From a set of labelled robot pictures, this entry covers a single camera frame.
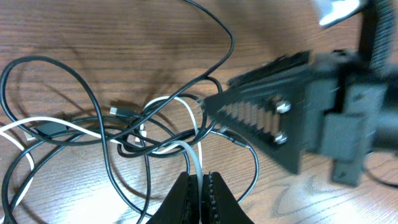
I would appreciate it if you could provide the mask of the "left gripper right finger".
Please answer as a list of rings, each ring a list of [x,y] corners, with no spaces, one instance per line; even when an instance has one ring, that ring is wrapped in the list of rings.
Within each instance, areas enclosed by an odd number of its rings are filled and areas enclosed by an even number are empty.
[[[218,172],[203,176],[201,191],[203,224],[253,224]]]

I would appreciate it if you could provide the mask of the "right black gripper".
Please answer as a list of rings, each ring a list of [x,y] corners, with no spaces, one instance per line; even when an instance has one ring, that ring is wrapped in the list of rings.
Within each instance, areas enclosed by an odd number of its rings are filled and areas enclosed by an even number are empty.
[[[350,51],[316,55],[310,66],[315,79],[306,88],[294,78],[254,82],[305,65],[310,54],[283,55],[229,79],[228,86],[237,88],[205,98],[206,111],[286,171],[300,173],[303,143],[303,150],[332,159],[333,182],[356,187],[394,88]]]

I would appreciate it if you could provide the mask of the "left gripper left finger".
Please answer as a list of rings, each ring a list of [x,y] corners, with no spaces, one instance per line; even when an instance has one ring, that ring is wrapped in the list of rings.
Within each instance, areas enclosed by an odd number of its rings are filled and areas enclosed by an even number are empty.
[[[197,177],[182,172],[147,224],[199,224]]]

